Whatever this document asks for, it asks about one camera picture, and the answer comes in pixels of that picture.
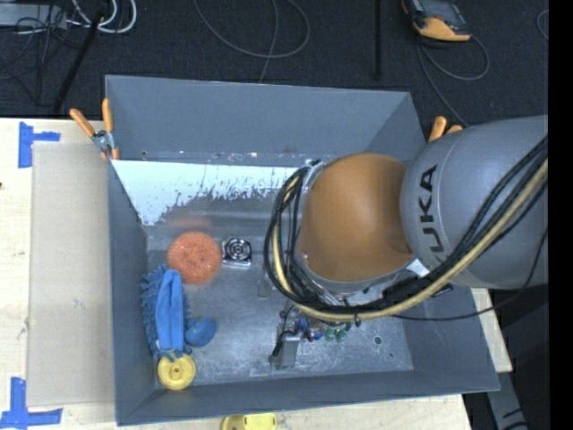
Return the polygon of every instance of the orange sponge ball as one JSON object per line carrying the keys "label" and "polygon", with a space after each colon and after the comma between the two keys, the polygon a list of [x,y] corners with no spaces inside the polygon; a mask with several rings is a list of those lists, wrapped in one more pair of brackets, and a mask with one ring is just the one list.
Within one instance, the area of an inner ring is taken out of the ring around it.
{"label": "orange sponge ball", "polygon": [[217,242],[200,231],[176,237],[167,249],[167,267],[179,271],[183,283],[201,284],[211,280],[221,267]]}

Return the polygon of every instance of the yellow cable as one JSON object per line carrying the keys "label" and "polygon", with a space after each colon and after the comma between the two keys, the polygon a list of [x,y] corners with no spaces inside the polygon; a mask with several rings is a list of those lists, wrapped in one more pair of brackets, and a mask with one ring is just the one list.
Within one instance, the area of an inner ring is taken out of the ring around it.
{"label": "yellow cable", "polygon": [[[398,314],[410,307],[417,305],[424,301],[427,297],[430,297],[441,288],[443,288],[451,279],[463,271],[467,266],[469,266],[499,235],[503,228],[509,223],[513,215],[519,210],[519,208],[526,202],[527,198],[535,191],[537,186],[543,181],[547,176],[548,159],[545,159],[543,164],[537,169],[533,178],[527,183],[523,191],[519,194],[516,200],[511,203],[507,211],[501,216],[500,220],[493,226],[490,231],[480,240],[472,249],[470,249],[467,254],[465,254],[454,266],[447,270],[440,278],[435,282],[430,284],[425,289],[421,290],[416,295],[408,298],[402,303],[393,305],[392,307],[387,307],[381,309],[380,311],[358,313],[356,314],[360,320],[371,320],[381,317],[386,317],[394,314]],[[289,188],[294,185],[297,178],[291,183]],[[272,244],[273,244],[273,261],[275,266],[275,271],[277,273],[278,281],[281,287],[288,291],[291,295],[295,295],[290,283],[288,282],[287,276],[284,270],[280,267],[280,255],[278,252],[278,225],[275,225],[272,233]],[[295,303],[295,305],[303,312],[315,317],[319,320],[325,322],[334,323],[353,323],[355,321],[355,314],[329,314],[313,309],[307,305],[301,305]]]}

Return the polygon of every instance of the wooden table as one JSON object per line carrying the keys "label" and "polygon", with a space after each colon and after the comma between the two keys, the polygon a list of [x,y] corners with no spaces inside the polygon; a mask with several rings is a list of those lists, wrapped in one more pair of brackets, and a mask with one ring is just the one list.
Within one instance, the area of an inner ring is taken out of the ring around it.
{"label": "wooden table", "polygon": [[[0,385],[0,410],[9,408],[10,378],[26,378],[33,168],[18,168],[20,121],[17,118],[0,118],[0,383],[3,384]],[[34,126],[37,133],[60,133],[61,141],[54,144],[90,143],[72,120],[23,121]],[[103,128],[100,122],[93,122],[93,125],[97,129]],[[491,305],[487,291],[475,289],[474,294],[478,308]],[[496,370],[511,371],[511,361],[494,312],[482,314],[481,320]],[[32,411],[42,409],[30,408]],[[278,412],[277,418],[278,430],[471,429],[461,395],[284,411]],[[216,430],[220,423],[219,418],[208,418],[170,423],[168,428]],[[58,428],[116,428],[114,406],[112,403],[64,405]],[[152,430],[167,427],[155,424],[141,428]]]}

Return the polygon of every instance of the orange object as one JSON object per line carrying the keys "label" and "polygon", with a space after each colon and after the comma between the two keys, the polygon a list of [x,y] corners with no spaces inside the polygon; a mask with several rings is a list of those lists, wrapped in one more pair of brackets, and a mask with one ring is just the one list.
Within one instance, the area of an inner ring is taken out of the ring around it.
{"label": "orange object", "polygon": [[215,239],[200,231],[176,237],[167,249],[167,267],[179,271],[185,284],[202,284],[217,274],[222,252]]}
{"label": "orange object", "polygon": [[458,131],[461,131],[462,129],[463,127],[461,125],[452,125],[446,133],[456,133]]}
{"label": "orange object", "polygon": [[96,134],[96,130],[86,119],[83,113],[77,108],[70,108],[70,116],[78,124],[78,126],[86,133],[88,137],[93,137]]}
{"label": "orange object", "polygon": [[112,132],[114,130],[114,120],[111,117],[111,110],[109,109],[109,99],[102,100],[101,115],[104,118],[104,126],[106,127],[106,132]]}
{"label": "orange object", "polygon": [[432,131],[430,132],[430,137],[428,138],[428,142],[439,139],[444,134],[447,124],[448,121],[444,116],[436,116],[436,119],[433,122]]}

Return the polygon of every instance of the wires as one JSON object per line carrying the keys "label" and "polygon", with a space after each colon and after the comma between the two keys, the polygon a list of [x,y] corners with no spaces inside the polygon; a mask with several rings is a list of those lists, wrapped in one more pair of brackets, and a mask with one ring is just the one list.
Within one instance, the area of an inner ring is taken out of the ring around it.
{"label": "wires", "polygon": [[476,317],[477,315],[485,314],[485,313],[488,313],[488,312],[493,311],[495,309],[500,309],[501,307],[515,301],[518,297],[520,297],[523,294],[523,292],[529,287],[529,284],[531,283],[531,279],[534,276],[535,268],[537,267],[537,263],[539,262],[539,258],[541,256],[541,251],[543,250],[543,243],[545,242],[545,239],[547,238],[547,230],[548,229],[545,228],[543,236],[542,236],[541,240],[539,241],[539,246],[537,247],[537,252],[535,254],[534,262],[531,265],[531,270],[529,271],[529,274],[527,276],[526,281],[524,282],[523,286],[517,291],[517,293],[515,295],[509,297],[505,301],[498,303],[497,305],[495,305],[495,304],[491,305],[490,307],[482,309],[481,311],[475,311],[475,312],[472,312],[469,314],[463,314],[463,315],[454,315],[451,317],[410,317],[407,315],[397,315],[397,314],[395,314],[394,317],[397,317],[398,319],[414,320],[414,321],[418,321],[418,322],[447,322],[447,321],[462,320],[462,319],[468,319],[471,317]]}
{"label": "wires", "polygon": [[549,25],[549,10],[543,10],[537,15],[537,19],[535,19],[535,25],[537,26],[537,29],[540,31],[543,37],[547,41],[549,41],[549,32],[543,30],[541,27],[541,19],[544,17],[545,14],[547,14],[547,22],[545,23],[545,26]]}
{"label": "wires", "polygon": [[[454,4],[457,0],[450,0],[451,4]],[[440,70],[442,73],[446,74],[447,76],[449,76],[450,78],[453,78],[455,80],[460,80],[462,82],[474,82],[477,80],[481,80],[490,70],[490,57],[487,53],[487,49],[485,48],[485,46],[483,45],[483,43],[475,36],[475,34],[472,34],[472,39],[477,43],[478,47],[482,50],[483,52],[483,57],[484,57],[484,63],[485,66],[483,68],[483,70],[474,76],[462,76],[462,75],[458,75],[456,73],[450,72],[449,70],[446,70],[444,67],[442,67],[441,65],[439,65],[431,56],[430,56],[430,52],[428,51],[428,49],[426,48],[426,46],[428,47],[444,47],[447,45],[444,44],[439,44],[439,45],[430,45],[427,44],[425,45],[418,45],[416,46],[416,54],[418,56],[418,60],[420,62],[420,66],[423,69],[423,72],[426,76],[426,78],[428,79],[428,82],[430,82],[432,88],[434,89],[434,91],[436,92],[436,94],[438,94],[438,96],[440,97],[441,101],[446,105],[446,107],[449,109],[449,111],[451,112],[451,114],[458,120],[458,122],[463,126],[463,127],[468,127],[468,123],[461,117],[461,115],[449,104],[449,102],[446,100],[446,98],[443,96],[443,94],[441,93],[440,89],[438,88],[438,86],[436,85],[436,83],[433,81],[432,77],[430,76],[430,73],[428,72],[427,67],[425,66],[423,59],[422,59],[422,54],[424,54],[426,56],[426,58],[438,69]]]}
{"label": "wires", "polygon": [[[73,42],[67,39],[69,28],[65,30],[63,34],[61,33],[63,30],[59,27],[62,19],[64,18],[64,11],[60,10],[54,15],[54,8],[55,0],[50,0],[50,5],[44,20],[40,20],[39,18],[40,6],[38,6],[38,17],[20,18],[16,22],[14,30],[5,33],[27,36],[23,47],[21,47],[18,53],[10,59],[6,59],[2,54],[0,54],[0,73],[2,73],[0,74],[0,81],[16,80],[37,107],[49,107],[51,105],[51,103],[43,103],[40,100],[43,90],[45,67],[56,57],[57,54],[60,53],[60,50],[57,49],[57,47],[61,44],[65,43],[66,45],[73,47]],[[50,49],[50,47],[54,45],[54,43],[50,43],[53,38],[57,39],[56,49]],[[16,65],[30,59],[29,56],[25,55],[30,52],[30,48],[34,46],[34,43],[36,45],[35,63],[32,64],[32,62],[30,62],[32,65],[21,70],[16,70]],[[22,79],[24,75],[32,72],[36,73],[35,92],[32,92]]]}
{"label": "wires", "polygon": [[[129,0],[129,3],[130,3],[130,7],[132,9],[132,17],[126,26],[119,27],[117,29],[109,29],[108,27],[106,27],[111,22],[113,22],[117,16],[117,1],[111,0],[111,4],[113,6],[112,13],[107,19],[101,21],[98,24],[98,30],[100,32],[103,32],[103,33],[113,33],[113,34],[126,33],[129,30],[131,30],[137,21],[137,4],[135,3],[135,0]],[[72,0],[72,4],[73,4],[75,11],[81,16],[81,18],[84,20],[84,22],[77,22],[77,21],[71,19],[71,20],[68,20],[68,23],[73,24],[73,25],[78,25],[78,26],[81,26],[84,28],[89,28],[91,26],[91,23],[92,23],[91,19],[80,8],[80,5],[78,4],[77,0]]]}
{"label": "wires", "polygon": [[[301,168],[287,179],[275,201],[263,247],[265,267],[269,277],[279,291],[291,299],[301,311],[325,322],[359,324],[362,320],[398,314],[417,305],[442,289],[453,277],[487,250],[491,243],[503,233],[503,229],[509,225],[519,209],[531,199],[532,195],[538,193],[539,187],[543,186],[547,176],[547,142],[547,137],[542,139],[499,181],[477,212],[459,244],[441,265],[432,270],[424,279],[407,282],[402,288],[388,294],[386,298],[363,305],[331,305],[321,300],[320,295],[306,288],[293,269],[285,267],[280,239],[280,216],[294,197],[300,195],[303,177],[309,170],[308,167]],[[524,168],[526,168],[525,174],[518,179],[500,207],[490,215],[487,221],[484,221],[504,188]],[[515,224],[514,222],[509,227],[513,228]],[[272,263],[269,251],[272,252]]]}
{"label": "wires", "polygon": [[296,4],[293,0],[284,0],[285,2],[291,4],[297,11],[298,13],[303,17],[304,20],[304,27],[305,27],[305,35],[304,35],[304,40],[301,42],[301,44],[296,47],[295,49],[291,50],[291,51],[287,51],[285,53],[274,53],[274,47],[277,41],[277,36],[278,36],[278,7],[277,7],[277,3],[276,0],[271,0],[272,4],[273,4],[273,9],[274,9],[274,14],[275,14],[275,29],[274,29],[274,34],[273,34],[273,39],[269,48],[269,51],[267,53],[257,53],[254,51],[251,51],[249,49],[245,49],[243,47],[239,47],[234,43],[231,43],[230,41],[228,41],[227,39],[225,39],[220,33],[218,33],[215,28],[209,23],[209,21],[207,20],[207,18],[204,16],[204,14],[201,11],[201,8],[199,7],[199,4],[197,3],[197,0],[192,0],[193,5],[195,6],[195,9],[197,10],[197,14],[199,14],[199,17],[201,18],[201,21],[205,24],[205,26],[207,26],[207,28],[211,31],[211,33],[213,33],[213,35],[215,35],[219,40],[221,40],[223,43],[225,43],[227,46],[231,47],[232,49],[234,49],[235,51],[248,55],[248,56],[253,56],[253,57],[258,57],[258,58],[262,58],[262,59],[266,59],[266,63],[264,66],[264,69],[261,73],[261,77],[259,79],[259,82],[262,81],[262,78],[264,76],[264,74],[266,73],[267,70],[267,66],[269,63],[270,59],[280,59],[280,58],[284,58],[284,57],[289,57],[289,56],[293,56],[296,53],[300,52],[308,43],[309,37],[311,35],[311,26],[310,23],[308,21],[308,18],[306,16],[306,14],[304,13],[303,9]]}

